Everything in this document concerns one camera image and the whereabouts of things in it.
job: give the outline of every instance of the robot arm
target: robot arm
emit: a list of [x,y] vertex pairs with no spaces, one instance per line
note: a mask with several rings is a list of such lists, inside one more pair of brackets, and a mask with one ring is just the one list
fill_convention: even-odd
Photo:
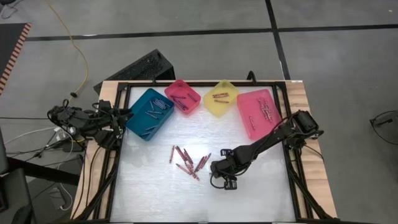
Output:
[[318,130],[318,124],[308,111],[298,111],[275,125],[271,132],[248,146],[222,149],[221,155],[226,158],[211,163],[213,177],[225,179],[224,189],[236,189],[236,176],[242,175],[257,156],[282,141],[287,141],[290,148],[303,147],[306,138],[318,138],[323,131]]
[[[117,136],[121,135],[122,128],[133,116],[131,110],[112,108],[109,101],[100,100],[93,107],[98,110],[82,110],[68,106],[68,100],[64,100],[62,106],[54,106],[48,113],[49,120],[57,126],[72,127],[76,133],[84,138],[93,137],[101,147],[111,149],[115,146]],[[110,127],[112,131],[103,130]]]

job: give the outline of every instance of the white cable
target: white cable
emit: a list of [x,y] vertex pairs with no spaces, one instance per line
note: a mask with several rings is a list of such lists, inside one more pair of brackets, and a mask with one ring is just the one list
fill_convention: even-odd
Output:
[[[70,154],[71,154],[72,151],[73,151],[73,138],[72,138],[72,136],[71,136],[69,133],[67,133],[67,134],[69,135],[69,137],[70,137],[70,142],[71,142],[71,144],[70,144],[70,145],[71,145],[71,146],[70,146],[70,152],[69,152],[68,155],[63,159],[63,161],[62,161],[61,163],[59,163],[57,170],[60,169],[60,167],[61,167],[61,165],[63,164],[63,162],[65,162],[65,161],[68,159],[68,157],[70,156]],[[60,185],[61,185],[61,188],[62,188],[62,189],[69,195],[69,197],[70,197],[70,205],[69,205],[67,208],[63,208],[63,206],[60,207],[61,210],[67,211],[67,210],[69,210],[70,207],[72,207],[72,205],[73,205],[73,198],[72,198],[72,196],[70,195],[70,193],[64,188],[64,186],[62,185],[62,183],[60,183]]]
[[7,144],[7,143],[9,143],[9,142],[12,142],[13,140],[19,139],[20,137],[23,137],[23,136],[28,135],[28,134],[36,133],[36,132],[39,132],[39,131],[45,131],[45,130],[49,130],[49,129],[54,129],[54,128],[56,128],[56,127],[43,128],[43,129],[39,129],[39,130],[35,130],[35,131],[29,131],[28,133],[21,134],[21,135],[18,136],[18,137],[15,137],[15,138],[13,138],[13,139],[11,139],[11,140],[6,141],[4,144]]

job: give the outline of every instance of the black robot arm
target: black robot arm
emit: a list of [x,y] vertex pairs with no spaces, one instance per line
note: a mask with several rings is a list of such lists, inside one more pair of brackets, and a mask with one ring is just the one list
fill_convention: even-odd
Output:
[[288,147],[298,148],[305,145],[306,138],[316,139],[323,131],[318,130],[318,124],[308,111],[298,111],[283,119],[271,132],[248,146],[222,149],[221,155],[226,158],[211,163],[213,177],[226,179],[224,189],[236,189],[236,176],[242,175],[257,156],[281,141],[287,141]]

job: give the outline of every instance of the plastic bin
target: plastic bin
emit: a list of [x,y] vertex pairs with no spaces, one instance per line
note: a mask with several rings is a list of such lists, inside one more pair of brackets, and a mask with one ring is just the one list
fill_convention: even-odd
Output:
[[[155,99],[163,101],[166,106],[165,110],[160,109],[155,103],[153,104],[154,111],[161,112],[163,114],[152,114],[158,119],[155,119],[145,112],[152,111],[150,101],[155,101]],[[131,106],[131,112],[134,116],[126,123],[126,127],[134,132],[136,135],[140,136],[145,141],[149,141],[154,134],[159,130],[159,128],[165,123],[167,118],[174,111],[174,103],[169,99],[158,93],[152,88],[149,88],[145,93]]]
[[[271,119],[262,112],[267,103]],[[237,104],[243,121],[244,128],[250,139],[258,140],[269,134],[271,129],[280,121],[279,112],[268,90],[258,90],[238,95]]]
[[176,80],[164,90],[166,96],[185,114],[191,113],[200,103],[200,95],[183,80]]
[[[228,96],[222,98],[213,98],[214,94],[228,93]],[[210,90],[203,97],[203,102],[206,108],[216,117],[221,117],[225,114],[228,108],[235,102],[239,90],[227,80],[220,81],[214,89]],[[215,100],[227,101],[229,103],[219,103]]]

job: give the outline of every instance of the black chair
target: black chair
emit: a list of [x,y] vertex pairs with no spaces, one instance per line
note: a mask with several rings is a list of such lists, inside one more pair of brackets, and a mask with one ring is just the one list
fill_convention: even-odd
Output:
[[52,182],[78,185],[79,176],[7,157],[0,128],[0,223],[36,223],[26,175]]

